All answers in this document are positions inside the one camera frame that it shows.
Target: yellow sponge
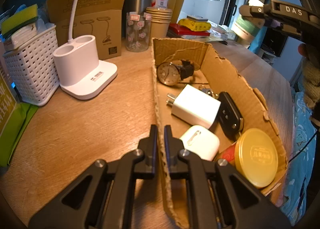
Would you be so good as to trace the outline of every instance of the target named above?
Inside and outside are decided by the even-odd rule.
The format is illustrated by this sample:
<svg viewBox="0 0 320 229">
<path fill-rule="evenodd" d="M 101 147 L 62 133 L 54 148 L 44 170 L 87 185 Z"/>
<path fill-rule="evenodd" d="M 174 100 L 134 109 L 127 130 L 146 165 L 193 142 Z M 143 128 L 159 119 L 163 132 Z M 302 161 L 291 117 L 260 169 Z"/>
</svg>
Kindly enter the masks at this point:
<svg viewBox="0 0 320 229">
<path fill-rule="evenodd" d="M 12 15 L 1 24 L 2 36 L 8 38 L 22 27 L 35 22 L 38 19 L 38 5 L 34 4 Z"/>
<path fill-rule="evenodd" d="M 179 20 L 178 25 L 187 27 L 192 31 L 206 31 L 211 28 L 211 24 L 209 22 L 196 22 L 191 19 L 181 19 Z"/>
</svg>

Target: sponge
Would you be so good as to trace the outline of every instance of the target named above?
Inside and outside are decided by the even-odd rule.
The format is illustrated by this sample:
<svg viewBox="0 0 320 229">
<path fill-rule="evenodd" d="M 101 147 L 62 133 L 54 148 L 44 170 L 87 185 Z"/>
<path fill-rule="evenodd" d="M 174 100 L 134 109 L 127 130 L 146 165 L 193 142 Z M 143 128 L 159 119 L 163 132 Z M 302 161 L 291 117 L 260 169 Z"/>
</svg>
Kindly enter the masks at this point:
<svg viewBox="0 0 320 229">
<path fill-rule="evenodd" d="M 37 19 L 38 5 L 34 4 L 2 22 L 2 36 L 7 39 L 11 34 L 28 24 L 35 22 Z"/>
</svg>

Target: earbuds charging case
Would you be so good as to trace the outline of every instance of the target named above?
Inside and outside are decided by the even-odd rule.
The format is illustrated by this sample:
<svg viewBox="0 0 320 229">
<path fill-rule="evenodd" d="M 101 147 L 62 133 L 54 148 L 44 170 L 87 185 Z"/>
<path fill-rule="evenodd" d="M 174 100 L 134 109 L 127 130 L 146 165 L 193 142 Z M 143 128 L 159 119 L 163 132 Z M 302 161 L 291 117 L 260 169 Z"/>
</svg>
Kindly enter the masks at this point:
<svg viewBox="0 0 320 229">
<path fill-rule="evenodd" d="M 206 128 L 194 125 L 188 129 L 180 138 L 184 148 L 194 152 L 203 160 L 212 161 L 218 153 L 220 140 Z"/>
<path fill-rule="evenodd" d="M 99 60 L 96 38 L 83 35 L 53 52 L 60 86 L 80 100 L 97 96 L 116 76 L 117 66 Z"/>
</svg>

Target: white plastic basket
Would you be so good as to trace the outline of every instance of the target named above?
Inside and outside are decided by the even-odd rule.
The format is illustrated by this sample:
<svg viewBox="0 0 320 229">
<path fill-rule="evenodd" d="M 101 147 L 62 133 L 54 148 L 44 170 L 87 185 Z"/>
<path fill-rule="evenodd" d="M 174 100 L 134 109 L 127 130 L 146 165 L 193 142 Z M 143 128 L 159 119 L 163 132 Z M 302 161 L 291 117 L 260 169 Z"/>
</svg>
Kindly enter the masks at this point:
<svg viewBox="0 0 320 229">
<path fill-rule="evenodd" d="M 3 56 L 22 100 L 26 103 L 45 105 L 59 87 L 53 61 L 53 51 L 58 48 L 55 28 L 51 27 Z"/>
</svg>

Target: wristwatch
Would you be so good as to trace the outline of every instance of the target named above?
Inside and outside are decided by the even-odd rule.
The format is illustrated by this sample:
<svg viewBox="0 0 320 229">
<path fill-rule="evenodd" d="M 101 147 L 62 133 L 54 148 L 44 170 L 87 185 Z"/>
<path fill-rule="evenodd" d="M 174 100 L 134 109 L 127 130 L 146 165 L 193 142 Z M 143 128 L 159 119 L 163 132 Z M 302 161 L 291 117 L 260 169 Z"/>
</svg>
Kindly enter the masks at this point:
<svg viewBox="0 0 320 229">
<path fill-rule="evenodd" d="M 182 65 L 172 62 L 164 62 L 157 68 L 157 76 L 159 81 L 167 86 L 173 86 L 179 81 L 193 75 L 195 67 L 188 60 L 181 60 Z"/>
</svg>

